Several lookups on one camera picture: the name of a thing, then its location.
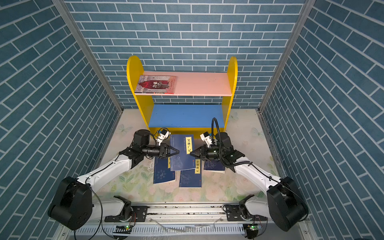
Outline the aluminium front rail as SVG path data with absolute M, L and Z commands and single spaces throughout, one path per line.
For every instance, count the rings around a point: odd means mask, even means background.
M 88 221 L 103 218 L 103 204 L 93 204 L 90 208 L 85 209 L 79 205 L 75 206 L 74 212 L 65 214 L 64 224 L 70 229 L 79 229 Z M 271 201 L 269 206 L 267 203 L 249 199 L 246 201 L 246 208 L 252 215 L 266 216 L 267 219 L 272 219 L 284 231 L 288 231 L 297 222 L 302 221 L 307 217 L 308 207 L 301 203 L 295 202 L 294 199 L 286 199 L 283 201 Z M 202 216 L 207 218 L 208 215 L 225 215 L 222 206 L 160 206 L 158 208 L 152 206 L 148 208 L 147 215 L 150 216 Z

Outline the navy book bottom centre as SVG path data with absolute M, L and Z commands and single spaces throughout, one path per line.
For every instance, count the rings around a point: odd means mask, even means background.
M 180 188 L 201 188 L 202 187 L 202 173 L 201 173 L 201 160 L 196 159 L 196 167 L 191 170 L 181 171 L 180 175 Z

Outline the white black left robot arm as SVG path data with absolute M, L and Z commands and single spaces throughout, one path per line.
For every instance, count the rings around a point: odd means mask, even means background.
M 93 197 L 99 189 L 145 158 L 168 159 L 178 154 L 179 150 L 165 143 L 170 135 L 167 128 L 162 128 L 156 136 L 149 130 L 138 130 L 132 143 L 108 163 L 77 178 L 64 178 L 48 208 L 48 216 L 73 231 L 93 219 L 131 221 L 135 214 L 128 199 L 114 196 L 112 201 L 93 202 Z

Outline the right green circuit board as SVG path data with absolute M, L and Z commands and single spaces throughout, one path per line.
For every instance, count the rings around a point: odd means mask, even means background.
M 259 234 L 259 226 L 257 224 L 243 224 L 245 237 L 248 240 L 254 240 Z

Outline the left green circuit board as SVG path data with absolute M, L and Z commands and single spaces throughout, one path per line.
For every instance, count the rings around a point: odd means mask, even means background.
M 133 226 L 130 225 L 124 225 L 124 226 L 116 226 L 116 229 L 114 230 L 114 234 L 131 234 L 133 230 Z

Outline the floral table mat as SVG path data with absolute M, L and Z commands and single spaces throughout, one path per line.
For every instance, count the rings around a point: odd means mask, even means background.
M 139 110 L 125 110 L 103 157 L 109 162 L 133 140 L 134 132 L 145 128 Z M 267 172 L 280 175 L 268 146 L 257 111 L 232 109 L 226 129 L 235 149 L 244 153 L 255 165 Z M 252 194 L 262 199 L 259 187 L 245 177 L 227 169 L 224 173 L 202 171 L 201 188 L 181 188 L 180 172 L 171 182 L 154 184 L 154 160 L 144 159 L 128 172 L 113 178 L 97 191 L 101 200 L 119 195 L 132 202 L 238 202 Z

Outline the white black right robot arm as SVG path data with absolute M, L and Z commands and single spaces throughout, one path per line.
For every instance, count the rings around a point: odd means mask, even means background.
M 306 219 L 309 209 L 293 179 L 282 179 L 252 163 L 243 153 L 235 150 L 227 133 L 218 133 L 215 139 L 203 133 L 201 139 L 205 144 L 193 150 L 191 156 L 207 163 L 221 163 L 246 178 L 266 195 L 265 204 L 255 195 L 249 195 L 239 202 L 243 219 L 249 220 L 256 216 L 269 218 L 285 232 Z

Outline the red illustrated cover book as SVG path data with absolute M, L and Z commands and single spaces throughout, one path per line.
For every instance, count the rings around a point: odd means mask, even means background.
M 141 75 L 135 90 L 137 94 L 174 94 L 176 76 Z

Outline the navy book far left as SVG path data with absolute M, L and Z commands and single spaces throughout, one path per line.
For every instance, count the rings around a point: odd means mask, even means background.
M 176 180 L 175 171 L 171 170 L 171 160 L 155 158 L 154 184 L 174 182 Z

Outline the green circuit board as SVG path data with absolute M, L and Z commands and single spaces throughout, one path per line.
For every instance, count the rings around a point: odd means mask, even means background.
M 259 234 L 259 226 L 257 224 L 243 224 L 245 237 L 248 240 L 254 240 Z
M 114 230 L 114 234 L 131 234 L 133 230 L 133 226 L 130 225 L 124 225 L 124 226 L 116 226 L 116 229 Z

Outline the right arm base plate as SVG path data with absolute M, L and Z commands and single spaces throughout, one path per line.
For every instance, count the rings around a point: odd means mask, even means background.
M 246 208 L 246 201 L 253 198 L 255 195 L 248 195 L 241 200 L 237 205 L 225 204 L 222 206 L 228 222 L 240 221 L 266 221 L 267 217 L 262 215 L 252 215 Z

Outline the yellow pink blue bookshelf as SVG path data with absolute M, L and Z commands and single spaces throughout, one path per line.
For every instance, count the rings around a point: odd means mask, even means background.
M 174 76 L 176 83 L 171 86 L 171 93 L 165 93 L 164 89 L 141 93 L 140 90 L 145 88 L 141 76 Z M 226 130 L 238 81 L 238 61 L 236 57 L 231 57 L 226 73 L 148 72 L 137 56 L 131 56 L 127 62 L 127 80 L 146 127 L 152 134 L 167 128 L 173 135 L 193 134 L 197 137 L 211 131 L 212 118 L 217 119 L 221 132 Z M 155 96 L 221 97 L 222 103 L 158 105 L 154 102 Z

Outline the navy book yellow label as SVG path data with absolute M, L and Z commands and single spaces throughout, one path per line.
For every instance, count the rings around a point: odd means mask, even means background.
M 171 156 L 171 170 L 184 171 L 196 168 L 195 158 L 190 155 L 194 150 L 193 135 L 172 135 L 171 146 L 179 151 L 178 154 Z

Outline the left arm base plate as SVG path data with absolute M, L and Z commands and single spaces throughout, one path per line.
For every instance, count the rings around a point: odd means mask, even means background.
M 132 205 L 132 202 L 122 196 L 114 196 L 112 201 L 103 204 L 104 221 L 106 223 L 145 222 L 148 206 Z

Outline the navy book right side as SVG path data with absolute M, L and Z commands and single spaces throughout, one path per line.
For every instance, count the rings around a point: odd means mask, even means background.
M 205 161 L 204 163 L 204 171 L 224 174 L 225 169 L 226 167 L 221 162 Z

